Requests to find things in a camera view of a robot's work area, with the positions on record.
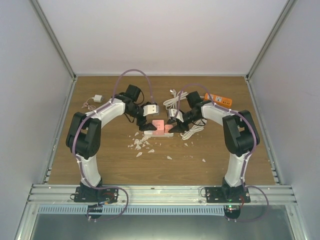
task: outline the brown wood surface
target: brown wood surface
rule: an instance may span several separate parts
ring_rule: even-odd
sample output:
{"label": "brown wood surface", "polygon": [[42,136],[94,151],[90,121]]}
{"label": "brown wood surface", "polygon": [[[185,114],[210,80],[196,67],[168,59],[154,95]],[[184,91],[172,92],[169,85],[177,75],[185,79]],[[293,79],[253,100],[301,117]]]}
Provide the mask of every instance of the brown wood surface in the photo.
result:
{"label": "brown wood surface", "polygon": [[[103,95],[108,100],[112,95],[116,80],[117,77],[107,76],[78,78],[57,146],[49,178],[50,184],[78,184],[80,182],[78,164],[65,144],[71,119],[76,112],[88,111],[82,108],[82,105],[95,94]],[[172,97],[170,89],[176,89],[178,92],[186,84],[200,83],[206,86],[211,93],[231,98],[233,100],[232,109],[249,110],[259,128],[243,77],[153,76],[150,77],[150,80],[155,101],[160,105],[161,112],[157,117],[148,117],[148,121],[167,120],[167,112],[162,103]],[[150,100],[149,87],[142,76],[124,77],[116,92],[124,92],[128,84],[141,88],[145,100]],[[186,91],[198,91],[200,95],[204,95],[204,90],[197,86],[189,87]],[[96,107],[102,104],[93,103],[93,101],[90,103]],[[188,111],[189,109],[187,101],[183,100],[181,110]],[[146,147],[141,150],[128,147],[134,143],[133,139],[143,137],[141,132],[135,137],[136,132],[138,132],[136,123],[129,123],[124,115],[117,117],[102,129],[97,164],[104,184],[221,184],[228,169],[229,152],[224,143],[223,128],[217,123],[209,120],[204,131],[195,134],[188,140],[182,140],[178,133],[171,138],[150,138],[148,141],[151,145],[148,147],[154,149],[154,153],[148,153],[150,149]],[[136,157],[138,152],[143,152],[143,154]],[[246,171],[246,183],[250,185],[273,185],[275,183],[263,139],[250,158]]]}

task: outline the orange power strip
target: orange power strip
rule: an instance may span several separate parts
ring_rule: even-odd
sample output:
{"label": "orange power strip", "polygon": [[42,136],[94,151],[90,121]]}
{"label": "orange power strip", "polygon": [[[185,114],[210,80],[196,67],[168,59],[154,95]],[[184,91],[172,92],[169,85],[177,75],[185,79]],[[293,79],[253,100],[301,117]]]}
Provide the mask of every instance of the orange power strip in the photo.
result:
{"label": "orange power strip", "polygon": [[[231,108],[232,99],[226,98],[223,96],[214,95],[214,94],[210,94],[210,95],[216,104],[225,108]],[[208,93],[204,95],[204,100],[210,100]]]}

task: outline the vent grille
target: vent grille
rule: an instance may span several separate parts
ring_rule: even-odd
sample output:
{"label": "vent grille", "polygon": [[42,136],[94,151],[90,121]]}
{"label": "vent grille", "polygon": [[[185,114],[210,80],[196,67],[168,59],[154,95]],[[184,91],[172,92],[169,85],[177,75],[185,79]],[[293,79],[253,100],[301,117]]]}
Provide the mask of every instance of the vent grille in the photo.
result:
{"label": "vent grille", "polygon": [[[87,205],[41,205],[38,214],[86,214]],[[102,212],[91,214],[116,215],[124,209],[119,205],[104,205]],[[125,215],[215,215],[224,216],[223,206],[128,206]]]}

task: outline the white wall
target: white wall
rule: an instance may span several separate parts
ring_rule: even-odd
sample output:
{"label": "white wall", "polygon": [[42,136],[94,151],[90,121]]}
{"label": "white wall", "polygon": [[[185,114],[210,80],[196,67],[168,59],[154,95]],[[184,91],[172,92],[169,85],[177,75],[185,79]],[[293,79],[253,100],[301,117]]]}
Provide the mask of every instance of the white wall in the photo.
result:
{"label": "white wall", "polygon": [[319,239],[320,1],[298,0],[252,77],[284,184]]}
{"label": "white wall", "polygon": [[0,1],[0,239],[48,163],[71,77],[27,0]]}
{"label": "white wall", "polygon": [[76,74],[247,74],[286,0],[40,0]]}

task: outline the gray floor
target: gray floor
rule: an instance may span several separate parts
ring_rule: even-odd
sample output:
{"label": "gray floor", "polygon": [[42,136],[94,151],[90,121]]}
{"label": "gray floor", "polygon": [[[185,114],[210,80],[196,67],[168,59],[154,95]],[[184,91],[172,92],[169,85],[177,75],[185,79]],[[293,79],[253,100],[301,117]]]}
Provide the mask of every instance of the gray floor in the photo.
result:
{"label": "gray floor", "polygon": [[[260,216],[265,207],[245,206],[241,219]],[[40,214],[33,240],[290,240],[286,209],[273,206],[259,221],[228,222],[221,216],[123,215],[88,222],[84,215]]]}

